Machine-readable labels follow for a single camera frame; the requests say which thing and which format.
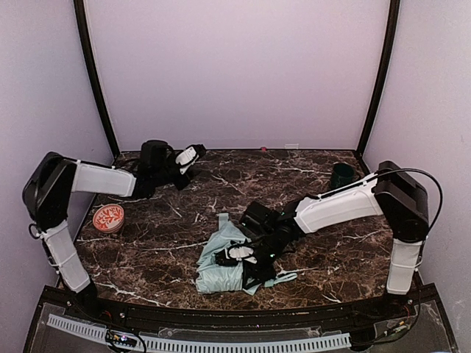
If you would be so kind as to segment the mint and black folding umbrella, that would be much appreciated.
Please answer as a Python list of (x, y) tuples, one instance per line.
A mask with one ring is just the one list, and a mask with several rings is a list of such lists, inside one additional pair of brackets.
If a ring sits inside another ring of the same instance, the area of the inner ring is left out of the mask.
[(219, 213), (219, 228), (214, 232), (196, 264), (196, 290), (200, 294), (239, 291), (253, 296), (260, 287), (270, 288), (297, 278), (295, 272), (268, 270), (261, 279), (249, 273), (255, 258), (252, 241), (230, 220)]

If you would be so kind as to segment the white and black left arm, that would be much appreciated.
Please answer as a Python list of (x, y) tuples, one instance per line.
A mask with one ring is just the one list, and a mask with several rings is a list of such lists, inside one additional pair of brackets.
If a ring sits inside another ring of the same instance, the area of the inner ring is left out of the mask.
[(50, 266), (73, 293), (95, 287), (79, 258), (68, 219), (76, 194), (89, 199), (103, 194), (122, 199), (150, 199), (165, 185), (186, 188), (194, 178), (194, 165), (205, 156), (202, 144), (175, 150), (164, 140), (141, 145), (130, 170), (48, 152), (28, 181), (21, 198), (29, 214), (28, 232), (39, 240)]

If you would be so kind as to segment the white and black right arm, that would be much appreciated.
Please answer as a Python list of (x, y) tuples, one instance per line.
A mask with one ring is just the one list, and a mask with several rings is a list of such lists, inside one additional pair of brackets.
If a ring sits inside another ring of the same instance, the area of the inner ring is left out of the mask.
[(241, 225), (261, 238), (242, 261), (244, 285), (249, 288), (267, 280), (287, 247), (307, 236), (380, 219), (392, 237), (385, 291), (404, 296), (443, 202), (443, 187), (432, 173), (400, 167), (391, 160), (348, 185), (291, 199), (278, 210), (253, 201), (242, 214)]

